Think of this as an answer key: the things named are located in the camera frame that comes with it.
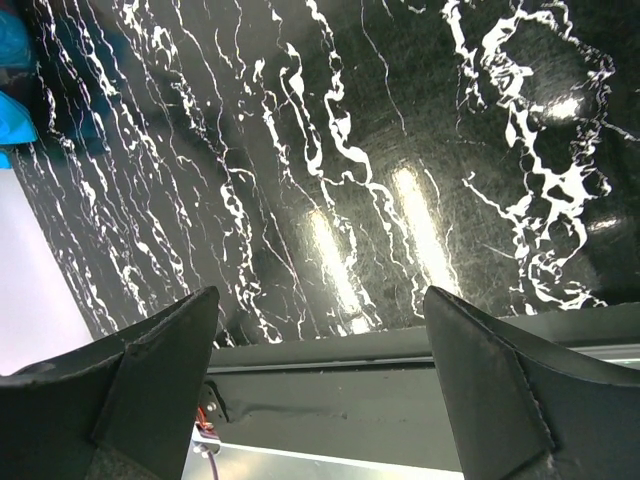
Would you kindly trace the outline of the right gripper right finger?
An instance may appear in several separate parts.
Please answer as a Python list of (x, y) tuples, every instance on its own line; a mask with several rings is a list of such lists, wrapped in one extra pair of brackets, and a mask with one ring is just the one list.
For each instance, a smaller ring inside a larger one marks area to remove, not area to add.
[(427, 336), (467, 479), (636, 479), (639, 372), (496, 319), (438, 288)]

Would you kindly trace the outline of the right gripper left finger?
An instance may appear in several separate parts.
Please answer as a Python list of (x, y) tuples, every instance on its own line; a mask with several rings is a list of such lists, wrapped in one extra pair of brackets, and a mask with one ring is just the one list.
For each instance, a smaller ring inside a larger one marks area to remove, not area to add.
[(205, 287), (144, 321), (2, 377), (2, 478), (180, 478), (218, 304), (218, 290)]

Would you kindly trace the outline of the blue t shirt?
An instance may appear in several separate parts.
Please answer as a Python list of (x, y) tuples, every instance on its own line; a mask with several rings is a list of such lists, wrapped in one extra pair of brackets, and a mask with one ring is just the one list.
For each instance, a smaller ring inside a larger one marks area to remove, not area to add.
[(1, 2), (1, 169), (11, 169), (9, 152), (37, 139), (27, 104), (37, 58), (32, 37), (13, 1)]

